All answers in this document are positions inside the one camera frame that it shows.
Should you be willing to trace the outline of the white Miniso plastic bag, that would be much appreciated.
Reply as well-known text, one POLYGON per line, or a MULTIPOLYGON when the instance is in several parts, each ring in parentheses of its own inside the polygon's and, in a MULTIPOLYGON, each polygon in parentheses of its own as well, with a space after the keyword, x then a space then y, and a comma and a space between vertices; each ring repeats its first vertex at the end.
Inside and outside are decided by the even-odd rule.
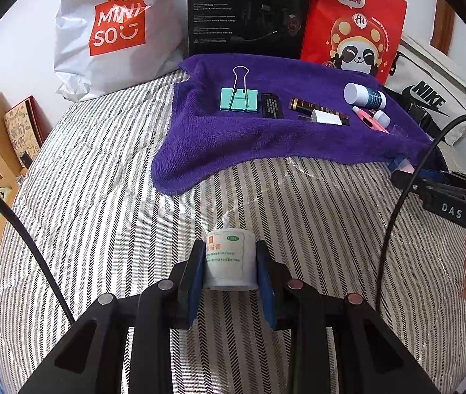
POLYGON ((173 0, 60 0, 55 32, 58 94, 70 101, 161 77, 183 56, 173 0))

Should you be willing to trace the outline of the pink earbud case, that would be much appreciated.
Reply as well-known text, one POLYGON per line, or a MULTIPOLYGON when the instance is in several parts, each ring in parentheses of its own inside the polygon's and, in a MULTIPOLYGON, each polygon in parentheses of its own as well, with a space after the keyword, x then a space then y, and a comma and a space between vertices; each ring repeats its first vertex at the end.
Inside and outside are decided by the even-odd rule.
POLYGON ((414 173, 414 167, 408 158, 397 157, 394 158, 388 165, 391 173, 401 171, 404 173, 414 173))

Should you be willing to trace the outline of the clear plastic cup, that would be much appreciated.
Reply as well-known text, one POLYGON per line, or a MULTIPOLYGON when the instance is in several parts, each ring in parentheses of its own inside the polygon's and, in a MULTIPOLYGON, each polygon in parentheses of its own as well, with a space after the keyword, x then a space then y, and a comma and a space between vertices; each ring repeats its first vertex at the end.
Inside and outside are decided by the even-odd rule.
POLYGON ((397 140, 405 141, 408 139, 407 132, 398 124, 392 124, 388 128, 389 134, 397 140))

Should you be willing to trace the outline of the striped bed cover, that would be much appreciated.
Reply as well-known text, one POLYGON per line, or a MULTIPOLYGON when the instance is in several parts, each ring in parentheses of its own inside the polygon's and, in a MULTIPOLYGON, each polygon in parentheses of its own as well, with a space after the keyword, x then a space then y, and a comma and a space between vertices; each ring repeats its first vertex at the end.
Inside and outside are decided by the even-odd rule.
POLYGON ((171 335, 177 393, 282 393, 291 336, 268 327, 255 287, 263 241, 292 277, 357 293, 443 393, 466 376, 465 232, 399 191, 383 163, 264 158, 175 197, 151 168, 182 72, 71 106, 13 206, 75 316, 101 295, 138 295, 206 243, 197 317, 171 335))

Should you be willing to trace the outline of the black gold cosmetic tube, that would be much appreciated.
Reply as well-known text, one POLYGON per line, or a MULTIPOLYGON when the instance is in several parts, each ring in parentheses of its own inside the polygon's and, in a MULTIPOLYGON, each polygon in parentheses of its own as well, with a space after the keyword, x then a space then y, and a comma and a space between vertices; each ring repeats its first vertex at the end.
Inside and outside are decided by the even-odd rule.
POLYGON ((333 112, 338 114, 341 119, 343 120, 343 125, 349 125, 350 120, 347 115, 344 115, 343 113, 340 113, 339 111, 333 110, 333 109, 328 109, 327 107, 323 107, 321 105, 308 102, 306 100, 298 99, 298 98, 292 98, 289 103, 289 109, 292 111, 298 112, 302 115, 310 115, 313 109, 319 109, 319 110, 324 110, 326 112, 333 112))

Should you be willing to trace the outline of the red panda paper bag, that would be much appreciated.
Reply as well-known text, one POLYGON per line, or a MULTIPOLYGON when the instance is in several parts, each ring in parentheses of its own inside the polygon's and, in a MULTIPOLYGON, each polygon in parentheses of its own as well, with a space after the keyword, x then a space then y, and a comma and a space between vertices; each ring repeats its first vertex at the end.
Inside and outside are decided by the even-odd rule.
POLYGON ((405 0, 310 0, 300 59, 384 84, 407 9, 405 0))

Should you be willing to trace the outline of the purple towel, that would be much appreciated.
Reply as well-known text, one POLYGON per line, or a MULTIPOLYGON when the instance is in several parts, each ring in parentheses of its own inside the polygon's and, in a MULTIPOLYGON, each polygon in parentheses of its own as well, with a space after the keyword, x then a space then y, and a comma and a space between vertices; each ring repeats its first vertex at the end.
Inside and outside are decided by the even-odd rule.
POLYGON ((183 60, 189 78, 175 85, 172 118, 151 166, 154 187, 182 194, 223 169, 257 158, 319 158, 340 164, 416 164, 431 140, 394 100, 385 113, 400 133, 366 127, 343 97, 346 84, 381 89, 371 75, 301 60, 198 54, 183 60), (221 91, 239 84, 278 96, 281 119, 220 109, 221 91))

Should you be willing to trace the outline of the white charger plug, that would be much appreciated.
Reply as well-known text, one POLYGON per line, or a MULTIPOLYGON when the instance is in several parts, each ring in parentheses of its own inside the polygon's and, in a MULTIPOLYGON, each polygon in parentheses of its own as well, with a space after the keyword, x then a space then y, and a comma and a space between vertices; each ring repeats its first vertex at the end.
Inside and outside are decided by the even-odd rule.
POLYGON ((313 109, 308 116, 300 115, 299 119, 316 124, 343 125, 343 120, 338 114, 319 109, 313 109))

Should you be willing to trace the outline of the black rectangular battery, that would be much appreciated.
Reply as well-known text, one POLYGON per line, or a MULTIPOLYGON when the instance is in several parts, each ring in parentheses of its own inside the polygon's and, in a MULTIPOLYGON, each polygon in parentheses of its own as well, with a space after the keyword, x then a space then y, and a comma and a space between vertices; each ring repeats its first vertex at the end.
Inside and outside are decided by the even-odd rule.
POLYGON ((276 94, 263 93, 261 104, 262 104, 263 116, 265 118, 271 118, 271 119, 283 119, 284 118, 282 105, 276 94))

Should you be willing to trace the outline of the pink small tube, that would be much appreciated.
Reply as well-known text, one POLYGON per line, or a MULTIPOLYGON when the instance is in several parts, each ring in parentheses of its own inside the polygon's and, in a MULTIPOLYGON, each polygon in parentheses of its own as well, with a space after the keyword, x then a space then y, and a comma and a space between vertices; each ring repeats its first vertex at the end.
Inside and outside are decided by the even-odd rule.
POLYGON ((353 106, 354 114, 371 130, 388 133, 387 129, 382 127, 367 111, 357 106, 353 106))

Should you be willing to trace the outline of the white Nike waist bag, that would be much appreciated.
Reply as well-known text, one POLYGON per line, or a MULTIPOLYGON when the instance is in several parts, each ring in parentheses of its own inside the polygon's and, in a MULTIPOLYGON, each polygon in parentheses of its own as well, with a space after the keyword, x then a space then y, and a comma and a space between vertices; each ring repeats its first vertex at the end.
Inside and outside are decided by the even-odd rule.
POLYGON ((401 97, 420 127, 435 137, 448 123, 466 115, 466 83, 446 54, 403 35, 385 87, 401 97))

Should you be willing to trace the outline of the teal binder clip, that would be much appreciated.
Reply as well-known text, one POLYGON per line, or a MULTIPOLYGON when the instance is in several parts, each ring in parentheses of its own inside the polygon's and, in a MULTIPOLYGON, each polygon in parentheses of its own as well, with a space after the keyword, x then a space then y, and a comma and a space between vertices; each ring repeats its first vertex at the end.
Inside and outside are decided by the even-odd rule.
POLYGON ((232 87, 222 87, 220 93, 220 110, 245 113, 258 111, 258 91, 247 87, 247 76, 250 73, 244 65, 232 69, 234 84, 232 87))

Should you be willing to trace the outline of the black Hecate product box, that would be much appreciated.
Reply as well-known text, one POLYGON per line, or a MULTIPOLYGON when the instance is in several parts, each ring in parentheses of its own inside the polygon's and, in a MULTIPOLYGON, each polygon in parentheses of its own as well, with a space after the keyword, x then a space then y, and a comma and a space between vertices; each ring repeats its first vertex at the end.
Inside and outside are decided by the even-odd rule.
POLYGON ((188 0, 188 51, 298 59, 309 0, 188 0))

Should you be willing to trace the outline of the white tape roll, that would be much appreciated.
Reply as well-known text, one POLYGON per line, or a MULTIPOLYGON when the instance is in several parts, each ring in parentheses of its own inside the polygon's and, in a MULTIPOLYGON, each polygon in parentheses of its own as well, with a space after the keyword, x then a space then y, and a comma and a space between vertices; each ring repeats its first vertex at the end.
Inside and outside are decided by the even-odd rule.
POLYGON ((214 230, 207 235, 205 243, 205 288, 215 291, 258 289, 253 232, 214 230))

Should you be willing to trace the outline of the white blue bottle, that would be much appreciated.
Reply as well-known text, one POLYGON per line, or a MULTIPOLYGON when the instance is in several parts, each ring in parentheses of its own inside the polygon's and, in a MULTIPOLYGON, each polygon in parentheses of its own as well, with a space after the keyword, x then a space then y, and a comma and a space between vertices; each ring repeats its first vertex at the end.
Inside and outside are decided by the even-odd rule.
POLYGON ((343 97, 349 105, 362 109, 383 110, 386 106, 386 96, 383 92, 361 84, 346 84, 343 89, 343 97))

